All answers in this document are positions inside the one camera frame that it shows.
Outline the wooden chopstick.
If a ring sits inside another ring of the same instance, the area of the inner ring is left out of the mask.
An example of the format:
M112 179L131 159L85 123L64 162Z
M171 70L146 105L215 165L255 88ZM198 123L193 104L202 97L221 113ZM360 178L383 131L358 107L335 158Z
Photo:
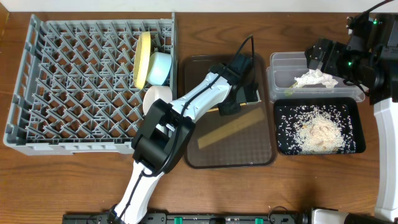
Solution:
M264 118L265 115L261 108L254 109L200 137L198 139L198 148L203 149L204 147L214 144L228 136L234 135L253 124L262 121Z
M259 102L261 102L261 101L240 103L239 105L240 105L240 106L256 105L256 104L258 104ZM213 112L213 111L218 111L218 110L219 110L218 107L214 107L214 108L209 109L207 112Z

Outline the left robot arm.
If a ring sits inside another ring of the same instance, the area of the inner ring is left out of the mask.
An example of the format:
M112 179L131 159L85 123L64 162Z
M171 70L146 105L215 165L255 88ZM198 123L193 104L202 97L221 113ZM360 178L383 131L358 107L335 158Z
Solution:
M248 98L255 97L253 69L254 57L237 53L229 64L212 66L205 79L181 98L154 101L132 141L132 176L121 201L109 211L108 223L139 223L144 218L156 185L178 164L196 122L213 107L221 116L240 112L240 89Z

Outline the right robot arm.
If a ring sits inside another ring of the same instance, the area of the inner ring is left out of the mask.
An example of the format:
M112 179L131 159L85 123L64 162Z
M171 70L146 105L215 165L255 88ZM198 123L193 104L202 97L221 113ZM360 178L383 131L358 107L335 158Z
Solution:
M379 134L379 190L375 217L397 223L397 14L348 17L348 43L318 39L305 51L307 67L368 88Z

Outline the light blue bowl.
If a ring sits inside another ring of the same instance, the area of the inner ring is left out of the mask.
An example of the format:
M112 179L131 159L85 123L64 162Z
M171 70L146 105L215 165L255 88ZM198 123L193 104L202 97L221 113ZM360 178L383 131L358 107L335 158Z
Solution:
M151 85L163 85L172 65L172 56L162 52L154 52L149 59L149 71L146 81Z

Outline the rice food scraps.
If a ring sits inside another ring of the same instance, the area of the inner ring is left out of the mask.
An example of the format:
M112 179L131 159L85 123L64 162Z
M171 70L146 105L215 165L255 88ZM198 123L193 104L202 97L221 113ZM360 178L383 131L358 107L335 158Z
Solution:
M277 145L286 155L354 153L352 117L346 105L280 106Z

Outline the white pink bowl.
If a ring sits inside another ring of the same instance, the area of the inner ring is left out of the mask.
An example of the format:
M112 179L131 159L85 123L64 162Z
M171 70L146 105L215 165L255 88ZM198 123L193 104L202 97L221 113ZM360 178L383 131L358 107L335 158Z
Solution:
M152 104L158 99L161 99L166 103L170 103L172 101L172 91L169 86L151 86L147 90L142 102L144 115L147 114Z

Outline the yellow round plate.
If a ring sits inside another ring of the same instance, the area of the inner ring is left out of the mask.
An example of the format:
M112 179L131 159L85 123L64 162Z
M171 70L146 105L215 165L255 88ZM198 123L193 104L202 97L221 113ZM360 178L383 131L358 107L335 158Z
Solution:
M142 32L137 41L133 70L134 86L140 90L144 88L146 82L147 72L149 69L150 51L150 32Z

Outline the white paper napkin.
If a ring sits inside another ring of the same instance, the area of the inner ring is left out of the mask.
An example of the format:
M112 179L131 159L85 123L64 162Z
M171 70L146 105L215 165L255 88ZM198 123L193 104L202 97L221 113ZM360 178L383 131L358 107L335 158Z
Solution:
M303 88L306 85L317 84L322 84L325 88L334 88L338 84L338 81L332 75L323 73L319 69L309 70L301 77L295 77L294 80L295 83L292 85L292 88Z

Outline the yellow green snack wrapper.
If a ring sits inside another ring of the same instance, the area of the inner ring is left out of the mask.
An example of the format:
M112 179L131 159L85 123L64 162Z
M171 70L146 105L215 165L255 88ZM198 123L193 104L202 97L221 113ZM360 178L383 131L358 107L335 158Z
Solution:
M294 83L293 85L291 85L287 90L285 90L285 91L284 91L285 96L290 96L290 95L292 95L293 92L294 92L294 88L296 88L297 84L298 84L298 83L296 82L296 83Z

